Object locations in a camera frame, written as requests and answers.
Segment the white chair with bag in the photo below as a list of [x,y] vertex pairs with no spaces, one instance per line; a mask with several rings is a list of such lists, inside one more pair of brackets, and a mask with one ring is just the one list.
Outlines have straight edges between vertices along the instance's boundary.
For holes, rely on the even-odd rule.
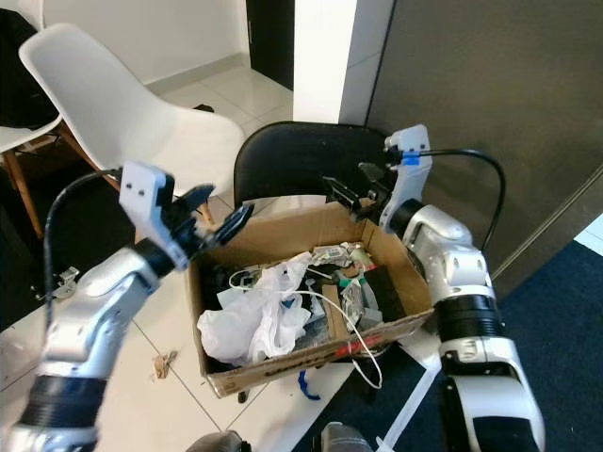
[[[3,10],[21,14],[34,27],[35,33],[46,27],[46,0],[3,0]],[[27,186],[24,171],[19,165],[18,154],[19,151],[33,153],[46,143],[55,141],[48,138],[47,141],[39,142],[39,139],[47,137],[63,121],[63,116],[57,110],[55,113],[56,116],[52,120],[40,124],[38,128],[0,126],[1,164],[11,177],[13,188],[22,200],[25,213],[33,225],[34,235],[38,238],[44,237],[43,225],[38,219],[38,211]]]

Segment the crumpled clear wrapper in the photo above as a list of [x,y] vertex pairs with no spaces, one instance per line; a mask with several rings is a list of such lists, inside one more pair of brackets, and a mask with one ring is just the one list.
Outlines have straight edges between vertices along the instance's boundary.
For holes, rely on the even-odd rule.
[[322,274],[331,274],[339,270],[346,277],[356,277],[376,267],[376,263],[362,242],[318,246],[311,250],[311,253],[313,259],[310,267],[318,268]]

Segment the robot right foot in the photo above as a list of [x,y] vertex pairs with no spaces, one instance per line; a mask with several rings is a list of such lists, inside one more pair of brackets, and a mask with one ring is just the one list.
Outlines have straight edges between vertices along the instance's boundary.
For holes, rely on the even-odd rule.
[[361,431],[340,422],[328,423],[318,436],[319,452],[376,452]]

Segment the white shell chair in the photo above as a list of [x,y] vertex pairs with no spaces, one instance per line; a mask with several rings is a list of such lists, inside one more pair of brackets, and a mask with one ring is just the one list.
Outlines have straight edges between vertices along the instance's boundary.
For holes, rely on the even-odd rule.
[[143,162],[172,175],[177,195],[202,184],[211,200],[232,192],[245,139],[235,121],[165,102],[73,24],[49,25],[18,56],[96,168]]

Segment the brown cardboard strip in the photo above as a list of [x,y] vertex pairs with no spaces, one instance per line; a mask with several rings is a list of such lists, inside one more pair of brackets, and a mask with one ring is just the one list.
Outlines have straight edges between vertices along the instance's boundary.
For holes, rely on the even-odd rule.
[[348,320],[346,320],[346,317],[343,315],[343,304],[341,304],[339,290],[337,290],[336,285],[324,284],[323,287],[320,288],[320,293],[326,297],[323,306],[328,317],[329,340],[344,341],[345,343],[350,337],[350,331],[348,328]]

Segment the brown cardboard box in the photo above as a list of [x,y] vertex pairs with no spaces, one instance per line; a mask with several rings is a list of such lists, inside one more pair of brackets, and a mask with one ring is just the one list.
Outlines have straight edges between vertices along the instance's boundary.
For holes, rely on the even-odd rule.
[[[206,290],[212,288],[212,283],[207,280],[211,266],[266,266],[310,252],[317,246],[343,242],[361,242],[367,247],[374,263],[386,270],[404,311],[400,319],[362,331],[367,347],[383,347],[417,331],[433,314],[433,301],[421,272],[411,264],[399,238],[383,232],[370,220],[352,219],[348,208],[335,202],[294,208],[284,214],[253,217],[227,245],[195,258],[187,271],[192,318],[198,319],[211,309],[205,301]],[[334,337],[327,343],[222,371],[208,354],[210,340],[205,339],[199,329],[193,329],[193,341],[197,348],[199,373],[218,397],[236,395],[310,367],[349,358],[365,349],[358,344],[356,336],[343,327],[335,327]]]

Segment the black bag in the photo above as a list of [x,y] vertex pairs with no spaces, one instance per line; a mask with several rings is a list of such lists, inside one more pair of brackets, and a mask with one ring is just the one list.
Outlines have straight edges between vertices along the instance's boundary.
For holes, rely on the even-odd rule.
[[36,34],[21,13],[0,9],[0,125],[38,129],[52,123],[57,110],[19,59],[19,47]]

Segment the wooden clothespin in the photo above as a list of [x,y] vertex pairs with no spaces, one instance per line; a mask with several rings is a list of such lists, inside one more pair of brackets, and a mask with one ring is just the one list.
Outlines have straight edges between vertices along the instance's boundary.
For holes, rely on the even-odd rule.
[[166,379],[171,374],[172,365],[178,357],[177,350],[168,350],[154,357],[154,375],[156,379]]

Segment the black floor mat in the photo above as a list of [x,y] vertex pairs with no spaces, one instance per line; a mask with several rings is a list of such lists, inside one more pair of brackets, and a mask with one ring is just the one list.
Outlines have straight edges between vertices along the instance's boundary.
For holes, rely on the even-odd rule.
[[[57,193],[79,176],[91,172],[90,164],[72,163],[31,177],[38,221]],[[117,205],[117,192],[102,181],[90,181],[74,192],[56,214],[52,238],[56,271],[70,266],[86,271],[121,246],[132,241],[133,228]],[[42,243],[11,177],[0,178],[0,326],[11,327],[41,306],[36,294],[42,289]]]

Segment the blue plastic scrap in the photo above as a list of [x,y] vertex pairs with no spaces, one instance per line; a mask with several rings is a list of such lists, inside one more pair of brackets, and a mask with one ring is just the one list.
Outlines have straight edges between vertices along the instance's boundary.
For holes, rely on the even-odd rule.
[[320,401],[320,395],[311,389],[309,382],[307,382],[307,371],[302,370],[297,376],[299,391],[306,397],[307,400]]

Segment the white plastic bag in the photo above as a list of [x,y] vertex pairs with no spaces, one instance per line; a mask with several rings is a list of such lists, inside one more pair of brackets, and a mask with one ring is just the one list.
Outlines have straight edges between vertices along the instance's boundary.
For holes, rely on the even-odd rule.
[[313,253],[302,252],[263,268],[254,285],[237,289],[223,310],[199,315],[207,356],[244,366],[292,353],[313,315],[296,294],[311,262]]

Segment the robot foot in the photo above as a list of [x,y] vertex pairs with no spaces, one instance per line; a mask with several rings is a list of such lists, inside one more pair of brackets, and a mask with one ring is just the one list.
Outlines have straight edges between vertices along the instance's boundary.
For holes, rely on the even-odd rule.
[[202,436],[185,452],[251,452],[253,448],[233,430],[217,431]]
[[318,436],[319,452],[376,452],[361,431],[340,422],[328,423]]

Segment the black door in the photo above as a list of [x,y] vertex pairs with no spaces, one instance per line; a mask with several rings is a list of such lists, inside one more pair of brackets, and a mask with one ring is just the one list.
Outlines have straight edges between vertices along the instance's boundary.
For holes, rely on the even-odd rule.
[[293,89],[296,0],[246,0],[245,3],[251,69]]

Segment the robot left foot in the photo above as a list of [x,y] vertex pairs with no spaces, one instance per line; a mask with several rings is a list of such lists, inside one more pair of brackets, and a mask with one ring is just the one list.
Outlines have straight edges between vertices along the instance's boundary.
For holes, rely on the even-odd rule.
[[202,436],[185,452],[251,452],[253,448],[233,430],[217,431]]

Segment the metal clip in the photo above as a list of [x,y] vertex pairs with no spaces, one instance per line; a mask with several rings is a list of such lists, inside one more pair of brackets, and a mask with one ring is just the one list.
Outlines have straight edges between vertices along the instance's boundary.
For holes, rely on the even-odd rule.
[[60,301],[72,297],[76,292],[79,271],[77,267],[69,266],[57,274],[53,280],[53,289],[47,300]]

